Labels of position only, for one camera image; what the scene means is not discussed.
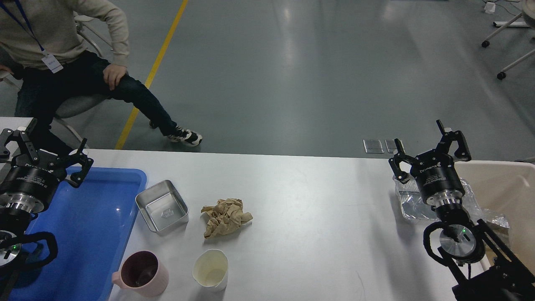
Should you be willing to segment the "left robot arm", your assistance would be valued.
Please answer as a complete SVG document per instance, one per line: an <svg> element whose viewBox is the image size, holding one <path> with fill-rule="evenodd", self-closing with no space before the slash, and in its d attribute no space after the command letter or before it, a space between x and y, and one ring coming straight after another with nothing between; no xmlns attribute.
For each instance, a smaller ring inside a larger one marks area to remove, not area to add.
<svg viewBox="0 0 535 301"><path fill-rule="evenodd" d="M68 156L35 147L30 135L37 123L33 118L24 130L4 128L1 133L1 162L10 166L0 185L2 301L8 300L22 272L42 268L57 257L54 234L27 234L27 229L50 207L60 183L78 188L94 162L83 153L85 138Z"/></svg>

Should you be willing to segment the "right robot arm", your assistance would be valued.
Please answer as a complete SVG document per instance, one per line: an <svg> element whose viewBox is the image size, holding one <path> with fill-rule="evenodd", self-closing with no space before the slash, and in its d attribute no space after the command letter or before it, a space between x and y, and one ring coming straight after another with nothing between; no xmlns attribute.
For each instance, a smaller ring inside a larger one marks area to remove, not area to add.
<svg viewBox="0 0 535 301"><path fill-rule="evenodd" d="M458 301L533 301L533 273L483 219L474 222L463 204L466 191L455 163L472 160L466 138L436 123L441 139L435 148L409 156L396 138L389 160L394 179L414 180L422 202L438 218L424 229L426 253L450 270Z"/></svg>

